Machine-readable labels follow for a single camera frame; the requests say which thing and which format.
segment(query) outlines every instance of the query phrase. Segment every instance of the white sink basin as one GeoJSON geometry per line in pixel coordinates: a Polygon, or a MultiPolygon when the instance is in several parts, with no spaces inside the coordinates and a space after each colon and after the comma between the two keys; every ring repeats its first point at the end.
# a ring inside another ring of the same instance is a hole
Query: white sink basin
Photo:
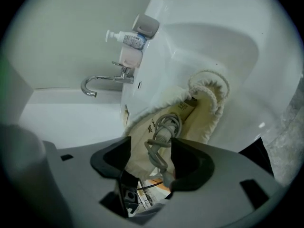
{"type": "Polygon", "coordinates": [[[276,0],[151,0],[160,22],[122,107],[132,119],[169,86],[202,69],[222,73],[231,95],[209,144],[240,151],[286,109],[303,68],[297,31],[276,0]]]}

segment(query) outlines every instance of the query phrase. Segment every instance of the drawstring bag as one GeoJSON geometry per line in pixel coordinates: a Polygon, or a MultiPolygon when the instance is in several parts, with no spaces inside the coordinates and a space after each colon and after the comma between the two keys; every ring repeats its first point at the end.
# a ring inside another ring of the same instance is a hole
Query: drawstring bag
{"type": "MultiPolygon", "coordinates": [[[[129,122],[123,133],[131,136],[131,157],[126,171],[141,180],[154,179],[151,176],[155,166],[150,162],[145,142],[152,139],[156,121],[169,114],[172,106],[197,99],[197,106],[182,125],[179,137],[206,144],[223,114],[224,104],[230,93],[226,78],[212,70],[202,70],[188,80],[188,89],[172,86],[165,90],[157,104],[149,107],[129,122]]],[[[160,148],[158,154],[168,164],[167,171],[173,173],[171,148],[160,148]]]]}

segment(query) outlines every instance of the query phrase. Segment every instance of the cable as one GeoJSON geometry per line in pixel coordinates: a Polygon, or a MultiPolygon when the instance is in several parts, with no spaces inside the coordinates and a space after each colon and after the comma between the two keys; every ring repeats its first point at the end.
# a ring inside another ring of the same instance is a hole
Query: cable
{"type": "Polygon", "coordinates": [[[160,169],[160,173],[164,173],[167,168],[167,162],[158,153],[158,150],[170,148],[171,138],[178,137],[181,133],[181,118],[176,114],[162,115],[155,123],[155,132],[152,139],[144,142],[144,146],[148,150],[149,160],[156,168],[160,169]]]}
{"type": "Polygon", "coordinates": [[[162,184],[162,181],[161,181],[161,182],[158,182],[158,183],[156,183],[156,184],[147,186],[147,187],[138,188],[137,190],[144,190],[144,189],[152,188],[152,187],[155,187],[155,186],[160,185],[160,184],[162,184]]]}

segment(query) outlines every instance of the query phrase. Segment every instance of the bottle label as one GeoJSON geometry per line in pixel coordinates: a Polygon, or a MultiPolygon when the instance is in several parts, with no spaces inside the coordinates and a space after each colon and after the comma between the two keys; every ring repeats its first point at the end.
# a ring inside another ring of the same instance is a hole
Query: bottle label
{"type": "Polygon", "coordinates": [[[123,38],[123,43],[136,49],[142,49],[145,44],[145,40],[138,36],[125,35],[123,38]]]}

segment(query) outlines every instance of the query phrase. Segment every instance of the faucet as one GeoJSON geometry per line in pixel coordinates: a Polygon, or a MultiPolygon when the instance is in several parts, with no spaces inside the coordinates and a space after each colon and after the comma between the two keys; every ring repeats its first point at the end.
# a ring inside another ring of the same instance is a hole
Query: faucet
{"type": "Polygon", "coordinates": [[[93,79],[107,79],[107,80],[113,80],[114,82],[118,82],[118,83],[126,83],[126,84],[133,84],[134,82],[134,77],[133,76],[128,76],[128,73],[130,72],[130,68],[120,64],[120,63],[116,63],[116,62],[112,62],[114,65],[117,66],[121,66],[122,70],[121,70],[121,75],[120,76],[114,76],[114,77],[107,77],[107,76],[89,76],[87,78],[85,78],[82,82],[81,82],[81,90],[83,93],[85,93],[88,96],[91,97],[96,97],[97,92],[89,90],[86,87],[86,84],[88,82],[90,82],[93,79]]]}

